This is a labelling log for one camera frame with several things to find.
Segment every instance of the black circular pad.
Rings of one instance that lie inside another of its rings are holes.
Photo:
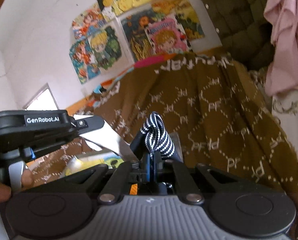
[[[216,193],[209,205],[216,223],[235,235],[261,238],[283,233],[296,209],[283,193]]]
[[[78,230],[91,213],[92,203],[85,193],[22,192],[6,206],[11,227],[32,238],[65,236]]]
[[[264,196],[244,195],[236,200],[236,206],[244,213],[253,216],[268,214],[272,208],[272,202]]]

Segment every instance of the brown patterned blanket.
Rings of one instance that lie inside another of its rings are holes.
[[[135,69],[93,97],[100,100],[97,107],[80,114],[102,116],[127,142],[156,111],[168,132],[178,132],[188,167],[206,163],[283,190],[298,208],[296,154],[242,64],[221,56],[177,55]],[[44,157],[44,165],[33,169],[36,185],[56,179],[67,159],[89,150],[76,139]],[[290,233],[298,239],[298,217]]]

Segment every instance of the human hand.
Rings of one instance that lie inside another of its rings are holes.
[[[33,186],[34,180],[33,175],[29,169],[25,169],[22,173],[22,187],[27,189]],[[0,183],[0,203],[5,202],[11,197],[11,188]]]

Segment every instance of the pink cloth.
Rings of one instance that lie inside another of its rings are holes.
[[[298,0],[268,0],[264,17],[273,26],[271,43],[275,46],[265,92],[272,96],[298,89]]]

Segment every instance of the window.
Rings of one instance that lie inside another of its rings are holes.
[[[58,110],[57,103],[48,85],[45,85],[28,104],[25,110]]]

